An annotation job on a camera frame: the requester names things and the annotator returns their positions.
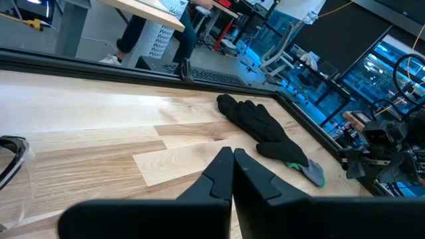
person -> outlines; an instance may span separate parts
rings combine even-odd
[[[208,10],[211,10],[213,7],[213,0],[192,0],[190,3]],[[173,58],[173,62],[176,63],[180,63],[184,58],[190,58],[197,43],[197,35],[191,24],[187,9],[181,15],[180,22],[185,26],[185,30],[182,33],[179,31],[174,31],[173,33],[173,36],[180,42],[179,48]],[[146,19],[133,15],[122,38],[117,40],[118,51],[114,55],[108,55],[100,62],[120,65],[124,56],[131,52],[139,40],[145,23]]]

black frame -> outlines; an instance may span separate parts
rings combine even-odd
[[[201,90],[245,96],[262,96],[275,99],[311,136],[314,137],[338,162],[341,163],[338,150],[341,148],[309,116],[307,116],[283,92],[260,90],[242,86],[229,86],[207,82],[187,82],[178,75],[153,72],[149,70],[128,69],[121,66],[90,62],[75,58],[55,56],[34,51],[22,51],[14,48],[0,48],[0,70],[85,78],[119,83],[141,84],[187,90]],[[370,179],[359,182],[375,196],[392,196],[388,191]]]

black glove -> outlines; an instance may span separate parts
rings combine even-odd
[[[251,135],[257,142],[259,154],[284,162],[299,163],[308,167],[308,159],[296,143],[262,105],[257,106],[250,100],[236,102],[224,94],[217,97],[218,109],[232,123]]]

black pants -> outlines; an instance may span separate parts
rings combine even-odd
[[[183,58],[190,58],[197,43],[197,35],[192,26],[189,15],[185,11],[180,18],[180,22],[185,26],[181,33],[174,31],[173,36],[180,42],[179,48],[175,53],[173,62],[180,63]],[[129,53],[139,40],[141,30],[145,26],[146,19],[133,15],[127,25],[126,31],[121,39],[117,40],[117,47],[124,53]]]

gray floor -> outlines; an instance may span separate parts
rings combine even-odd
[[[88,12],[76,57],[84,60],[99,61],[108,54],[115,53],[116,40],[122,36],[126,28],[126,23],[113,7],[98,1],[91,1],[91,4],[92,9]],[[8,0],[0,1],[0,11],[11,8],[12,5]],[[128,19],[131,17],[128,13],[124,14]],[[59,8],[56,7],[52,25],[57,30],[45,27],[43,32],[38,32],[20,22],[0,17],[0,26],[2,26],[2,31],[0,31],[0,46],[53,54],[58,31],[60,30],[61,18],[61,12]],[[171,62],[178,44],[176,39],[172,39],[162,60]],[[236,75],[247,85],[254,88],[282,90],[291,97],[293,101],[300,102],[299,106],[305,113],[311,116],[313,120],[320,122],[324,119],[323,116],[317,113],[317,109],[313,106],[305,106],[302,96],[293,97],[291,88],[286,89],[285,87],[275,86],[273,84],[263,85],[262,83],[265,79],[264,73],[261,70],[257,70],[257,73],[248,72],[246,66],[237,58],[223,56],[206,47],[200,46],[192,53],[191,64],[199,68]],[[329,124],[325,128],[331,129],[332,125]]]

